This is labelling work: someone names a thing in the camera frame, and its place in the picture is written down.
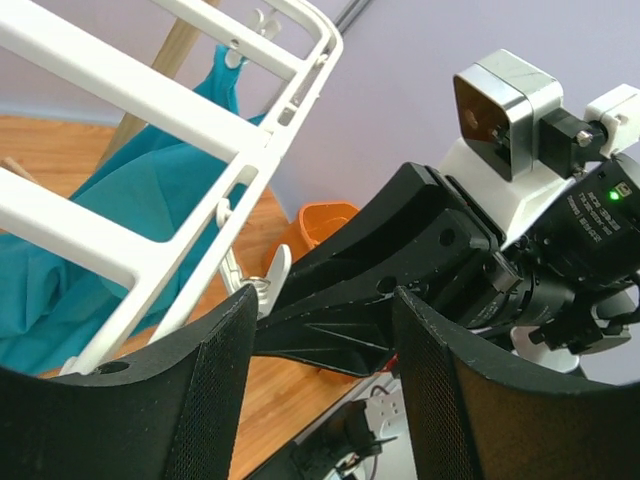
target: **white shelf frame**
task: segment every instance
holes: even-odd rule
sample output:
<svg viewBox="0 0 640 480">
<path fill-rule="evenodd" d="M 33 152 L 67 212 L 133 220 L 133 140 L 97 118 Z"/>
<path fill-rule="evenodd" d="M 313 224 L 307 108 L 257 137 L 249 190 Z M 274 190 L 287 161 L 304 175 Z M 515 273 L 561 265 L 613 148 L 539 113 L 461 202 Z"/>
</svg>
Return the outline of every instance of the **white shelf frame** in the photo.
<svg viewBox="0 0 640 480">
<path fill-rule="evenodd" d="M 129 289 L 62 373 L 88 374 L 113 358 L 199 235 L 215 221 L 218 205 L 235 185 L 243 183 L 247 185 L 244 196 L 159 329 L 167 335 L 184 325 L 343 51 L 335 26 L 305 0 L 267 3 L 313 37 L 315 45 L 306 58 L 296 57 L 200 0 L 152 1 L 288 84 L 262 123 L 254 126 L 30 0 L 0 2 L 0 46 L 229 164 L 174 237 L 163 243 L 0 169 L 0 228 Z M 303 85 L 308 88 L 301 95 L 298 90 Z"/>
</svg>

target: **teal fabric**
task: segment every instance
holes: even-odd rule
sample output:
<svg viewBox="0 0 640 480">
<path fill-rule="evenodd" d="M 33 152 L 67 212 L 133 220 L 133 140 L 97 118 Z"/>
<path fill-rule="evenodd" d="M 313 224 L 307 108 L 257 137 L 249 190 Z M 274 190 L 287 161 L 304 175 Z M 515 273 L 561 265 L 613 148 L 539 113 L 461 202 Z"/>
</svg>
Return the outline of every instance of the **teal fabric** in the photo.
<svg viewBox="0 0 640 480">
<path fill-rule="evenodd" d="M 235 86 L 242 66 L 227 68 L 226 52 L 226 47 L 216 49 L 211 72 L 194 91 L 237 114 Z M 250 121 L 258 124 L 261 119 Z M 71 200 L 149 239 L 164 241 L 182 225 L 225 166 L 147 126 Z M 229 196 L 232 205 L 244 189 L 234 189 Z M 134 333 L 162 319 L 217 233 L 213 222 Z M 126 290 L 119 285 L 13 235 L 0 235 L 0 364 L 32 375 L 59 367 L 80 353 L 124 295 Z"/>
</svg>

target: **black mesh panel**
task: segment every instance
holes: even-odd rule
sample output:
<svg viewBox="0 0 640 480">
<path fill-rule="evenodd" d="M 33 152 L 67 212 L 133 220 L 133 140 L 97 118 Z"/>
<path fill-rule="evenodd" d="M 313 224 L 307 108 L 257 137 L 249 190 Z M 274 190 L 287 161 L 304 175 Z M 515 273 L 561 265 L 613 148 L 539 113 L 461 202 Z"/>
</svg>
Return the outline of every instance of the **black mesh panel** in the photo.
<svg viewBox="0 0 640 480">
<path fill-rule="evenodd" d="M 418 478 L 482 478 L 448 349 L 404 301 L 394 304 L 394 326 Z"/>
<path fill-rule="evenodd" d="M 203 342 L 171 452 L 167 480 L 226 479 L 253 345 L 252 305 Z"/>
</svg>

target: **silver metal housing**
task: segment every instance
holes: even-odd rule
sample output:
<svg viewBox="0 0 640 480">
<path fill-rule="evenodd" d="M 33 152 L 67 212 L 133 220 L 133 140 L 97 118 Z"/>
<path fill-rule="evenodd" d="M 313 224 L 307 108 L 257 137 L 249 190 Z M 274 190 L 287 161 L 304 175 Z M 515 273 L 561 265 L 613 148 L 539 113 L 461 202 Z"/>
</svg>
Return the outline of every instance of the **silver metal housing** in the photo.
<svg viewBox="0 0 640 480">
<path fill-rule="evenodd" d="M 538 121 L 562 107 L 560 82 L 506 50 L 454 77 L 462 136 L 505 180 L 538 158 Z"/>
</svg>

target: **orange container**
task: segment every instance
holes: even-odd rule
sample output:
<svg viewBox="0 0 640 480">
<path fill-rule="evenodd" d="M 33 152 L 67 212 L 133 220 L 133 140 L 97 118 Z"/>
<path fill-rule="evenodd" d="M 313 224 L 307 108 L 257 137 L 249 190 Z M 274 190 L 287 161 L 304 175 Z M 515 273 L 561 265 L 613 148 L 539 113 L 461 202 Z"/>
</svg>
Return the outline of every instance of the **orange container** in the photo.
<svg viewBox="0 0 640 480">
<path fill-rule="evenodd" d="M 296 262 L 309 250 L 324 242 L 351 220 L 358 209 L 346 202 L 310 203 L 298 212 L 296 220 L 280 235 L 262 259 L 262 270 L 266 274 L 279 245 L 289 245 Z"/>
</svg>

